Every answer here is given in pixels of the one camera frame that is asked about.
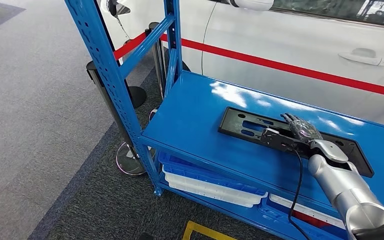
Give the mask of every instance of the stanchion base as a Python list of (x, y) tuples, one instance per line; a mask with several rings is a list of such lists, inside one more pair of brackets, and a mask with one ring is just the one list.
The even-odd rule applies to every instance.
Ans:
[[(152, 157), (154, 157), (155, 152), (154, 148), (149, 149)], [(126, 142), (123, 142), (118, 148), (115, 163), (120, 171), (132, 177), (141, 176), (146, 173), (139, 156), (132, 153)]]
[(147, 99), (147, 92), (143, 88), (138, 86), (129, 86), (128, 89), (130, 91), (131, 104), (133, 104), (135, 109), (144, 104)]

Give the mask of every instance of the car window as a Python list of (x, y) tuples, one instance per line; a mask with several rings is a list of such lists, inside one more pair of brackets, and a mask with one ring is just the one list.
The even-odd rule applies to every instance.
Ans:
[(384, 0), (274, 0), (273, 9), (384, 25)]

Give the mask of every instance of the blue shelf top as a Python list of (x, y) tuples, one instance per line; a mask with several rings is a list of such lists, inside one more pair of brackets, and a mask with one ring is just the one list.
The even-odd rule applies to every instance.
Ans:
[[(322, 132), (357, 141), (374, 170), (372, 178), (364, 179), (384, 204), (384, 125), (202, 75), (182, 72), (140, 138), (178, 158), (292, 199), (299, 178), (297, 157), (219, 133), (226, 107), (278, 120), (280, 114), (292, 113)], [(308, 172), (306, 159), (304, 168), (298, 202), (338, 217)]]

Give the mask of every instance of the red barrier rope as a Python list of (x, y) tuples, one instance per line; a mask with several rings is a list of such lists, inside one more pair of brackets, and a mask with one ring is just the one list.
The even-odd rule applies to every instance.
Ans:
[(115, 60), (119, 60), (122, 57), (124, 57), (124, 55), (126, 55), (128, 52), (132, 51), (139, 44), (141, 44), (145, 40), (146, 37), (147, 37), (147, 34), (144, 32), (144, 33), (140, 34), (139, 36), (126, 42), (126, 44), (124, 44), (119, 49), (115, 50), (114, 51)]
[[(140, 36), (142, 36), (143, 34), (141, 34), (138, 37), (136, 37), (135, 39), (131, 40), (129, 43), (126, 43), (125, 46), (127, 46), (128, 44), (130, 44), (133, 41), (135, 41), (135, 43), (136, 43), (136, 40)], [(161, 40), (167, 42), (167, 35), (163, 34), (161, 36)], [(191, 40), (184, 39), (184, 38), (181, 39), (181, 45), (184, 47), (187, 47), (187, 48), (196, 49), (196, 50), (204, 51), (207, 53), (212, 53), (212, 54), (224, 56), (227, 58), (244, 61), (247, 63), (257, 64), (257, 65), (260, 65), (263, 67), (277, 69), (280, 71), (284, 71), (284, 72), (288, 72), (288, 73), (292, 73), (292, 74), (297, 74), (297, 75), (301, 75), (301, 76), (305, 76), (305, 77), (309, 77), (309, 78), (313, 78), (313, 79), (318, 79), (318, 80), (322, 80), (322, 81), (329, 82), (329, 83), (339, 84), (342, 86), (347, 86), (347, 87), (351, 87), (351, 88), (355, 88), (355, 89), (360, 89), (360, 90), (384, 95), (384, 86), (382, 86), (382, 85), (377, 85), (377, 84), (368, 83), (368, 82), (364, 82), (364, 81), (358, 81), (358, 80), (354, 80), (351, 78), (332, 75), (329, 73), (315, 71), (315, 70), (311, 70), (311, 69), (307, 69), (307, 68), (303, 68), (303, 67), (299, 67), (299, 66), (294, 66), (294, 65), (290, 65), (290, 64), (286, 64), (286, 63), (282, 63), (282, 62), (278, 62), (278, 61), (272, 61), (272, 60), (268, 60), (265, 58), (240, 53), (237, 51), (232, 51), (232, 50), (207, 45), (207, 44), (196, 42), (196, 41), (191, 41)]]

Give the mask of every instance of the floor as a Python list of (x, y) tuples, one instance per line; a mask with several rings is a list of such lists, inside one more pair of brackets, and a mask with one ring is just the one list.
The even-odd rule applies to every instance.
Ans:
[[(148, 98), (136, 114), (143, 126), (148, 123), (149, 112), (161, 102), (156, 77), (153, 70), (142, 83)], [(95, 153), (94, 149), (91, 155), (96, 158), (88, 158), (68, 184), (66, 189), (75, 189), (75, 193), (64, 207), (58, 207), (68, 195), (64, 190), (29, 240), (137, 240), (143, 233), (154, 240), (179, 240), (188, 221), (235, 239), (280, 240), (168, 190), (158, 197), (147, 175), (120, 174), (114, 157), (121, 138), (116, 126), (110, 127), (99, 143), (102, 152)], [(212, 238), (194, 232), (190, 239)]]
[[(0, 0), (25, 9), (0, 25), (0, 239), (26, 239), (113, 119), (86, 73), (91, 60), (62, 0)], [(140, 85), (147, 55), (131, 73)]]

